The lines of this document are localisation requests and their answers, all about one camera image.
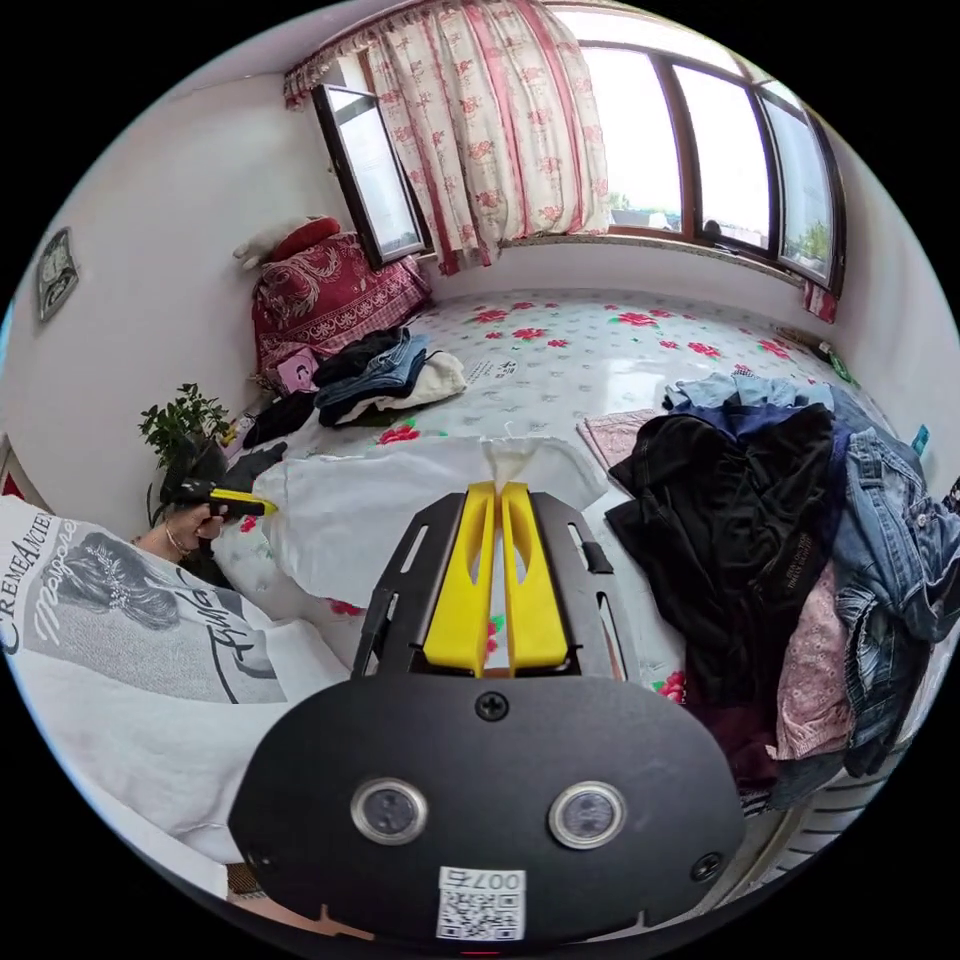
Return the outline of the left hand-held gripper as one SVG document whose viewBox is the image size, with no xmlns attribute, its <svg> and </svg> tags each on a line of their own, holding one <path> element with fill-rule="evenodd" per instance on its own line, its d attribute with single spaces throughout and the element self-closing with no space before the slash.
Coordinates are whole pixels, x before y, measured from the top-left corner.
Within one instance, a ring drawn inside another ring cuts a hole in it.
<svg viewBox="0 0 960 960">
<path fill-rule="evenodd" d="M 277 511 L 277 506 L 252 493 L 215 488 L 227 473 L 226 466 L 187 468 L 168 466 L 159 493 L 159 516 L 171 511 L 206 505 L 224 518 L 264 517 Z"/>
</svg>

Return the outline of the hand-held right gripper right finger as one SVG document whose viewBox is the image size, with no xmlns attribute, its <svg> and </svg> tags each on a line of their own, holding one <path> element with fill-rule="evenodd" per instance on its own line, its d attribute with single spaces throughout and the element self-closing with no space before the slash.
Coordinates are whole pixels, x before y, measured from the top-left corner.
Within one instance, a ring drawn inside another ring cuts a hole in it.
<svg viewBox="0 0 960 960">
<path fill-rule="evenodd" d="M 500 493 L 508 656 L 513 675 L 563 667 L 568 641 L 532 495 L 510 482 Z"/>
</svg>

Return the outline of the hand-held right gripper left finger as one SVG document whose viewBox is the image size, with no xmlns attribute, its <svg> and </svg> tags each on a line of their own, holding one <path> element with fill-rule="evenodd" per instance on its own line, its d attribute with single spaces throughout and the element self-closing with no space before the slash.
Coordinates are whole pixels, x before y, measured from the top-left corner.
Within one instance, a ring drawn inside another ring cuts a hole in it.
<svg viewBox="0 0 960 960">
<path fill-rule="evenodd" d="M 492 482 L 468 487 L 423 645 L 432 668 L 483 674 L 494 578 L 497 493 Z"/>
</svg>

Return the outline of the person's left hand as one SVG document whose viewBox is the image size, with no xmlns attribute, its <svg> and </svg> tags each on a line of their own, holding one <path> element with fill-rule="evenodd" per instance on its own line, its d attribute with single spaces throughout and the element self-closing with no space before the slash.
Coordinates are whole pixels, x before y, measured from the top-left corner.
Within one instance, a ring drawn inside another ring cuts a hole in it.
<svg viewBox="0 0 960 960">
<path fill-rule="evenodd" d="M 223 523 L 219 512 L 212 512 L 208 505 L 199 505 L 173 514 L 166 526 L 177 549 L 183 555 L 190 555 L 201 550 L 204 543 L 215 540 Z"/>
</svg>

